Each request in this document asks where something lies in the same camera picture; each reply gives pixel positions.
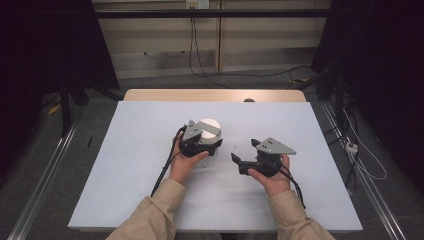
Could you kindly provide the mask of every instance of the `gray floor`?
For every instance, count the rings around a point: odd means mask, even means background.
[[[281,70],[244,72],[249,74],[278,73]],[[292,72],[292,78],[309,78],[313,75],[307,69]],[[285,89],[289,86],[289,74],[272,77],[215,76],[213,81],[233,88]],[[151,77],[120,81],[122,90],[130,88],[220,88],[204,77],[193,75]],[[117,103],[104,96],[88,91],[90,102],[87,106],[73,106],[72,111],[83,113],[76,133],[69,145],[64,159],[49,187],[34,222],[27,233],[27,239],[104,239],[108,233],[83,233],[68,229],[66,226],[78,202],[78,194],[96,159],[97,153],[113,117]],[[314,89],[305,91],[323,132],[331,129],[325,115],[322,102],[318,101]],[[60,112],[48,115],[47,106],[40,113],[35,131],[22,151],[20,161],[14,166],[0,189],[0,239],[5,239],[13,228],[22,209],[48,164],[61,133]],[[409,239],[420,239],[424,235],[424,196],[409,179],[397,168],[390,154],[378,144],[372,126],[357,109],[359,135],[365,145],[382,161],[388,177],[374,181]],[[328,142],[336,138],[334,132],[327,134]],[[329,146],[343,179],[349,171],[349,162],[339,143]],[[381,175],[380,167],[375,161],[361,151],[361,158],[369,172]],[[356,233],[334,234],[337,239],[390,239],[380,216],[377,214],[364,187],[357,181],[355,194],[351,197],[364,230]]]

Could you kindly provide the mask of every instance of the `beige sleeve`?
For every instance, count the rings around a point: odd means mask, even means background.
[[[153,197],[144,198],[131,217],[107,239],[174,239],[174,215],[184,197],[181,184],[165,179]]]
[[[286,191],[269,199],[272,216],[278,227],[278,239],[334,239],[314,219],[306,216],[295,192]]]

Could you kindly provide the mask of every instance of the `person's right hand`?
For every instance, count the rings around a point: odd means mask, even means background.
[[[290,159],[286,154],[281,155],[281,162],[289,169]],[[281,167],[281,170],[288,174],[284,167]],[[252,168],[248,169],[247,173],[264,186],[268,197],[290,190],[290,180],[280,172],[269,178]]]

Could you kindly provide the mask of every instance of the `person's left hand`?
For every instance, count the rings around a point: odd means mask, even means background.
[[[180,132],[175,141],[174,151],[172,152],[172,157],[174,159],[171,162],[171,173],[169,174],[169,179],[183,184],[185,179],[190,175],[191,170],[194,166],[200,162],[200,160],[206,158],[209,153],[208,151],[201,152],[193,157],[186,157],[180,151],[180,141],[183,136],[183,133]]]

